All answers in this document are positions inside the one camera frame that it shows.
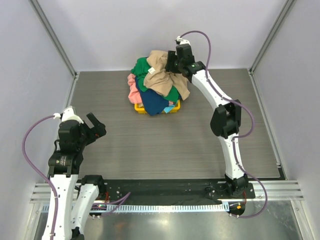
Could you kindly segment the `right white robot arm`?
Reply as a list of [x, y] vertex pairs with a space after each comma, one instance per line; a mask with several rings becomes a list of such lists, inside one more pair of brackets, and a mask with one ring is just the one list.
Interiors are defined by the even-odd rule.
[[218, 137], [225, 161], [225, 192], [231, 198], [241, 196], [249, 185], [239, 146], [242, 108], [238, 100], [226, 95], [213, 80], [205, 65], [195, 61], [191, 45], [179, 43], [168, 51], [165, 70], [182, 74], [205, 96], [213, 108], [211, 131]]

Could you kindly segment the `beige t shirt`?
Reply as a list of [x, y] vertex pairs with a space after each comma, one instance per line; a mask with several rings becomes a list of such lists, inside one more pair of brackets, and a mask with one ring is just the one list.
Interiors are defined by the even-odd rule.
[[176, 102], [178, 98], [186, 100], [190, 91], [188, 79], [180, 73], [166, 72], [168, 53], [162, 50], [152, 50], [146, 62], [150, 66], [142, 85], [155, 91], [166, 100]]

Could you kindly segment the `yellow plastic bin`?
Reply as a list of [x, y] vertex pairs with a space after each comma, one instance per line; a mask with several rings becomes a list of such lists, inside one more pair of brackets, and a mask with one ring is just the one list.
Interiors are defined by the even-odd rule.
[[[181, 108], [181, 100], [179, 99], [176, 103], [173, 105], [169, 105], [164, 108], [164, 110], [161, 112], [162, 114], [169, 114], [169, 113], [176, 113]], [[148, 114], [148, 112], [145, 110], [142, 103], [135, 103], [134, 104], [134, 110], [138, 114]]]

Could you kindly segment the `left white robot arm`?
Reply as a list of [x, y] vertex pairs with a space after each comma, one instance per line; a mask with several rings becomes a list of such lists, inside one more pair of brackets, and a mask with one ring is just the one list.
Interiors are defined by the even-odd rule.
[[48, 160], [51, 194], [44, 240], [83, 240], [93, 203], [107, 192], [101, 175], [86, 175], [76, 187], [85, 147], [107, 133], [93, 113], [87, 118], [93, 127], [75, 114], [62, 115], [54, 152]]

